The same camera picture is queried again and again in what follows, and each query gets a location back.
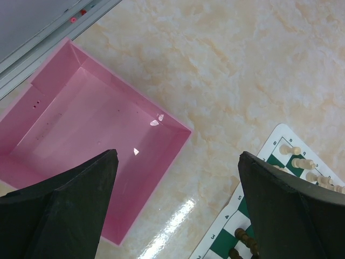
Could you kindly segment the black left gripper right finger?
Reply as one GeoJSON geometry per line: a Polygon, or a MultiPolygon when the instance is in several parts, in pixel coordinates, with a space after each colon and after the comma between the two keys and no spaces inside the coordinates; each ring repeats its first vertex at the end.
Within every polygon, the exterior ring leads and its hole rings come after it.
{"type": "Polygon", "coordinates": [[[238,171],[260,258],[344,258],[344,194],[247,151],[238,171]]]}

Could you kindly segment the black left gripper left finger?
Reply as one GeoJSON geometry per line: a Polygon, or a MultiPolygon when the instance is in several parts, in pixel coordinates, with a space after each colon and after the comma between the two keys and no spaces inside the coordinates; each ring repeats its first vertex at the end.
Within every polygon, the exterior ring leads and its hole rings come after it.
{"type": "Polygon", "coordinates": [[[1,258],[94,258],[118,169],[109,149],[1,197],[1,258]]]}

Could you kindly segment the green white chess mat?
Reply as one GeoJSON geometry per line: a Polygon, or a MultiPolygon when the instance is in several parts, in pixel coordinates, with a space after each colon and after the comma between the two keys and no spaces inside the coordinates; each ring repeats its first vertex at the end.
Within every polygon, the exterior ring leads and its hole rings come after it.
{"type": "MultiPolygon", "coordinates": [[[[322,175],[330,178],[333,190],[344,192],[344,182],[304,143],[287,125],[275,127],[257,157],[270,165],[283,168],[289,174],[303,180],[315,180],[322,175]]],[[[228,204],[214,220],[190,258],[229,258],[234,248],[242,258],[251,258],[250,249],[235,238],[235,230],[242,228],[254,236],[246,200],[241,185],[238,185],[228,204]]]]}

